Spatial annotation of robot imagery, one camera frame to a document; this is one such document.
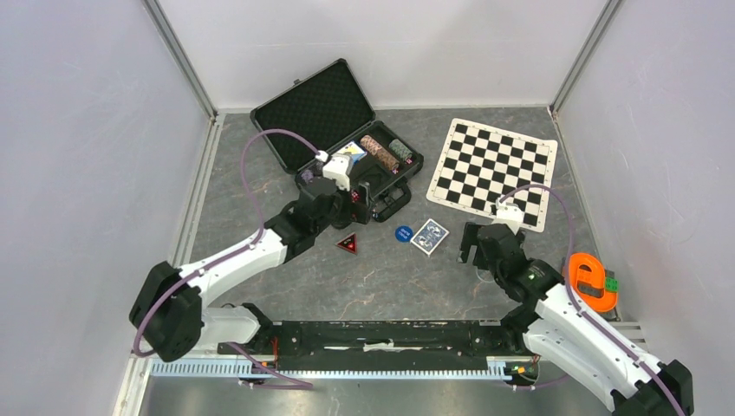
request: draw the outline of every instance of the white wall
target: white wall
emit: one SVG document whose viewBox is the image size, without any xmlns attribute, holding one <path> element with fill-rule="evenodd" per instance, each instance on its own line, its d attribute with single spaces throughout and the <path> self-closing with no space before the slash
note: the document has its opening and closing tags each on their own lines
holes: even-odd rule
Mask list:
<svg viewBox="0 0 735 416">
<path fill-rule="evenodd" d="M 377 107 L 549 104 L 604 0 L 160 0 L 219 108 L 344 57 Z"/>
<path fill-rule="evenodd" d="M 0 414 L 110 414 L 207 119 L 140 1 L 0 4 Z"/>
<path fill-rule="evenodd" d="M 625 2 L 561 110 L 603 262 L 648 345 L 732 414 L 735 3 Z"/>
</svg>

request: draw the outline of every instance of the orange plastic object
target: orange plastic object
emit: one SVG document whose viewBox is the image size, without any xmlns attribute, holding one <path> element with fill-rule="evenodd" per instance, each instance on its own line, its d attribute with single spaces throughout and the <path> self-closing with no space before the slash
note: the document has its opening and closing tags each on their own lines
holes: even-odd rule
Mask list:
<svg viewBox="0 0 735 416">
<path fill-rule="evenodd" d="M 605 290 L 605 279 L 605 268 L 595 256 L 576 253 L 569 259 L 569 283 L 582 300 L 601 314 L 613 310 L 618 303 L 617 292 Z M 580 286 L 591 288 L 601 295 L 598 297 L 584 293 L 580 290 Z"/>
</svg>

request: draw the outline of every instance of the black case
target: black case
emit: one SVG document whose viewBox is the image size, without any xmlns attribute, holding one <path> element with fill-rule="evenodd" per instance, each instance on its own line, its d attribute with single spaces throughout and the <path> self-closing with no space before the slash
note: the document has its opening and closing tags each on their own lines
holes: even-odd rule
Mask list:
<svg viewBox="0 0 735 416">
<path fill-rule="evenodd" d="M 373 219 L 383 222 L 411 200 L 408 180 L 421 170 L 424 156 L 375 119 L 375 111 L 344 59 L 303 81 L 294 81 L 293 87 L 253 109 L 250 119 L 260 131 L 290 130 L 329 154 L 352 140 L 360 145 L 362 136 L 369 134 L 400 161 L 398 173 L 394 174 L 368 153 L 352 168 L 350 182 L 369 184 Z M 411 150 L 413 163 L 407 164 L 388 148 L 394 139 Z M 312 152 L 283 134 L 269 134 L 265 141 L 283 169 L 295 175 L 296 185 L 304 185 L 301 172 L 316 163 Z"/>
</svg>

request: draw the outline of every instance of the black square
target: black square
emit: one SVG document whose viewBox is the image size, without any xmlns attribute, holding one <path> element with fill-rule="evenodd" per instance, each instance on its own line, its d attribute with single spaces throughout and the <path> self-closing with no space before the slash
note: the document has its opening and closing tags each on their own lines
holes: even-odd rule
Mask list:
<svg viewBox="0 0 735 416">
<path fill-rule="evenodd" d="M 439 188 L 444 188 L 444 189 L 446 189 L 446 188 L 448 188 L 448 187 L 449 187 L 449 185 L 451 185 L 451 184 L 452 184 L 452 180 L 451 180 L 451 179 L 447 179 L 447 178 L 439 178 L 439 180 L 437 181 L 437 186 L 438 186 Z"/>
<path fill-rule="evenodd" d="M 471 197 L 474 197 L 475 187 L 470 184 L 465 184 L 465 186 L 462 186 L 462 195 L 469 195 Z"/>
<path fill-rule="evenodd" d="M 446 193 L 446 200 L 449 202 L 459 202 L 459 192 L 449 191 Z"/>
<path fill-rule="evenodd" d="M 484 201 L 484 200 L 482 200 L 482 199 L 479 199 L 479 198 L 473 198 L 473 199 L 472 199 L 472 204 L 470 204 L 470 206 L 471 206 L 472 208 L 476 209 L 476 210 L 480 210 L 480 211 L 482 211 L 482 210 L 484 210 L 484 209 L 485 209 L 485 203 L 486 203 L 486 201 Z"/>
<path fill-rule="evenodd" d="M 538 222 L 537 216 L 526 212 L 526 214 L 524 215 L 524 224 L 536 225 L 537 222 Z"/>
<path fill-rule="evenodd" d="M 490 189 L 490 181 L 487 179 L 478 179 L 478 188 Z"/>
<path fill-rule="evenodd" d="M 541 204 L 541 194 L 529 192 L 529 196 L 526 200 L 532 204 Z"/>
</svg>

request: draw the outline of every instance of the metal floor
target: metal floor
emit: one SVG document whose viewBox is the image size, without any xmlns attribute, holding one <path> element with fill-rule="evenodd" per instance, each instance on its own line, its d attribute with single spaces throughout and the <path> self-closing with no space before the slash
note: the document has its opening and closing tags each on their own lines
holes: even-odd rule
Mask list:
<svg viewBox="0 0 735 416">
<path fill-rule="evenodd" d="M 464 222 L 489 220 L 429 202 L 426 190 L 453 118 L 558 140 L 546 108 L 386 110 L 379 111 L 378 118 L 425 157 L 423 170 L 409 182 L 411 203 L 382 224 L 328 229 L 310 251 L 230 290 L 214 306 L 253 302 L 273 320 L 494 319 L 514 308 L 494 283 L 479 281 L 472 266 L 455 261 Z M 239 174 L 244 142 L 256 132 L 248 114 L 228 114 L 224 119 L 192 260 L 210 256 L 257 228 Z M 297 197 L 293 178 L 281 170 L 264 142 L 253 144 L 246 166 L 266 218 Z M 564 152 L 557 156 L 552 187 L 571 210 L 576 250 L 596 254 Z M 566 252 L 566 219 L 555 200 L 547 215 L 544 233 L 529 232 L 524 248 L 530 257 L 557 264 Z M 416 230 L 429 218 L 450 231 L 431 258 L 394 236 L 398 226 Z M 358 256 L 335 247 L 353 231 Z M 556 369 L 545 367 L 547 379 Z M 490 384 L 319 380 L 316 392 L 304 393 L 251 392 L 234 380 L 154 378 L 142 414 L 608 414 L 573 380 L 534 393 L 513 393 Z"/>
</svg>

